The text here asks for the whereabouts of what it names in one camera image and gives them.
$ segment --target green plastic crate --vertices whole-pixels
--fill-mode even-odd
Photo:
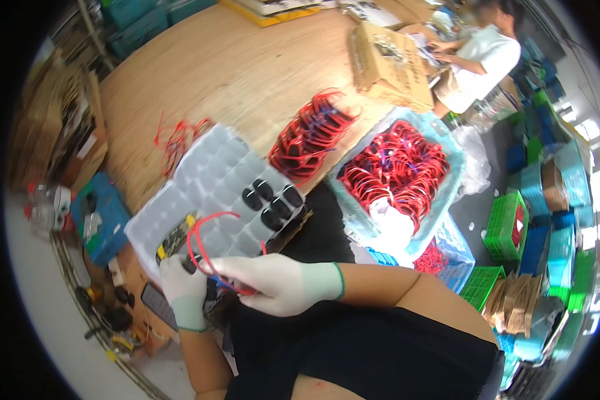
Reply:
[[[571,296],[571,289],[568,287],[550,286],[549,296],[555,296],[560,298],[562,302],[567,305],[569,304],[569,297]]]
[[[467,300],[476,310],[482,311],[496,280],[506,277],[502,266],[473,267],[469,279],[460,292],[460,297]]]
[[[540,138],[534,136],[533,138],[529,139],[529,142],[527,143],[527,163],[533,164],[538,161],[538,158],[540,158],[540,153],[542,153],[542,149],[543,144],[540,141]]]
[[[573,286],[567,309],[569,311],[582,312],[584,301],[589,292],[591,279],[593,278],[593,266],[596,263],[596,252],[586,250],[576,254],[576,265],[573,273]]]
[[[514,223],[516,221],[516,209],[522,206],[524,212],[523,228],[520,235],[520,245],[516,249],[511,240]],[[529,212],[525,206],[520,192],[514,190],[493,201],[491,215],[487,223],[487,235],[484,237],[484,245],[487,247],[494,260],[516,260],[522,259],[527,241],[527,229],[529,225]]]

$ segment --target plastic bag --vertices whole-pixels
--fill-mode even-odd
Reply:
[[[464,149],[466,155],[466,168],[464,179],[460,184],[454,202],[465,195],[474,195],[487,190],[491,182],[491,165],[487,158],[487,150],[480,138],[481,130],[473,126],[461,126],[451,131],[451,136]]]

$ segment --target black plastic part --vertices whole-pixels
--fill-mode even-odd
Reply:
[[[248,208],[254,211],[259,211],[262,208],[262,201],[260,201],[260,197],[258,197],[258,192],[256,190],[243,190],[242,201],[247,204]]]

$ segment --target red wire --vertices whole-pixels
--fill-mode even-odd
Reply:
[[[224,284],[227,287],[230,287],[231,289],[233,289],[234,291],[240,293],[240,294],[244,294],[246,296],[251,296],[253,294],[255,294],[257,291],[252,288],[247,286],[245,289],[241,289],[239,287],[236,287],[232,284],[230,284],[229,282],[227,282],[222,275],[218,274],[218,272],[216,271],[216,268],[214,267],[213,263],[211,263],[211,260],[209,259],[209,257],[207,256],[207,252],[205,251],[204,246],[202,245],[202,240],[200,239],[200,226],[202,224],[204,224],[205,222],[212,220],[213,218],[217,218],[220,217],[222,215],[231,215],[234,216],[236,218],[240,218],[240,214],[237,214],[235,212],[232,211],[222,211],[222,212],[216,212],[213,213],[207,217],[204,217],[200,220],[197,220],[195,222],[195,224],[193,224],[193,226],[191,227],[191,229],[189,229],[189,233],[187,234],[187,249],[189,251],[189,257],[191,258],[191,261],[193,262],[193,265],[196,266],[196,268],[199,271],[202,271],[203,274],[205,274],[206,276],[216,276],[217,279],[222,282],[222,284]],[[198,261],[196,260],[194,254],[193,254],[193,249],[191,248],[191,235],[195,235],[196,236],[196,241],[198,242],[198,247],[200,249],[200,255],[202,256],[202,258],[207,262],[207,265],[209,266],[209,268],[211,268],[211,271],[213,272],[213,274],[210,274],[208,272],[206,272],[204,269],[200,268],[200,265],[198,264]],[[264,241],[260,241],[260,246],[262,247],[262,254],[267,254],[267,248],[264,244]]]

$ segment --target plastic basket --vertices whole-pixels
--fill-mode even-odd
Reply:
[[[549,230],[549,227],[538,227],[527,231],[527,244],[522,253],[519,274],[544,274],[549,249]]]
[[[209,8],[216,3],[216,0],[172,1],[168,6],[169,22],[171,25],[176,25],[181,20],[184,20],[206,8]]]
[[[516,209],[522,206],[524,212],[523,228],[520,244],[516,249],[511,239],[514,223],[516,221]],[[489,222],[487,223],[487,235],[484,237],[484,245],[495,260],[517,260],[522,259],[527,240],[527,229],[529,224],[529,213],[520,192],[515,190],[493,201]]]
[[[423,217],[420,222],[420,229],[412,236],[407,247],[397,249],[397,252],[404,253],[411,260],[416,260],[422,255],[424,250],[430,244],[433,235],[438,230],[442,218],[447,214],[449,206],[456,196],[460,183],[464,178],[464,168],[466,165],[466,155],[456,140],[450,135],[447,126],[440,121],[433,113],[417,114],[408,108],[396,107],[387,114],[369,133],[352,148],[346,156],[339,162],[328,174],[327,183],[333,189],[338,199],[338,204],[343,213],[343,221],[347,228],[351,229],[355,235],[364,240],[365,245],[379,248],[373,243],[383,242],[382,233],[369,218],[368,213],[360,206],[358,201],[349,194],[347,189],[338,180],[338,173],[354,156],[360,153],[376,135],[385,132],[391,128],[396,120],[405,120],[412,124],[423,137],[442,146],[442,151],[447,155],[447,161],[450,165],[450,171],[445,180],[440,184],[438,194],[433,199],[430,212]]]
[[[585,299],[589,292],[591,279],[593,278],[593,267],[596,263],[596,252],[586,250],[576,254],[576,264],[573,272],[573,286],[567,309],[573,312],[582,312]]]
[[[522,169],[520,173],[520,194],[531,204],[531,215],[549,215],[549,208],[544,198],[540,163],[533,163]]]
[[[527,154],[522,144],[513,145],[507,150],[507,169],[510,173],[520,171],[527,166]]]
[[[578,205],[573,208],[578,228],[590,228],[593,226],[593,206],[591,204]]]
[[[542,141],[540,141],[540,138],[533,137],[529,139],[529,142],[527,143],[527,162],[531,164],[538,161],[538,157],[540,157],[542,149],[543,144]]]
[[[467,279],[462,292],[460,292],[460,297],[467,300],[476,310],[482,311],[496,280],[506,277],[502,266],[473,267],[469,279]]]
[[[568,142],[555,153],[555,164],[558,165],[564,185],[569,192],[569,204],[572,206],[591,204],[587,174],[575,140]]]
[[[551,233],[547,268],[552,286],[571,287],[571,273],[575,256],[575,235],[570,227]]]
[[[371,247],[367,247],[367,251],[369,252],[371,257],[373,257],[374,260],[376,260],[376,262],[380,265],[391,265],[391,266],[400,265],[400,264],[398,264],[398,261],[396,261],[396,259],[393,258],[393,256],[391,254],[376,252]]]
[[[113,34],[109,38],[109,44],[116,55],[124,60],[168,27],[167,13],[163,7],[158,7],[124,31]]]
[[[153,10],[157,0],[113,0],[102,5],[102,17],[119,29],[126,29],[143,15]]]
[[[569,296],[571,295],[571,289],[568,287],[560,286],[549,286],[549,296],[555,296],[562,300],[566,307],[569,303]]]

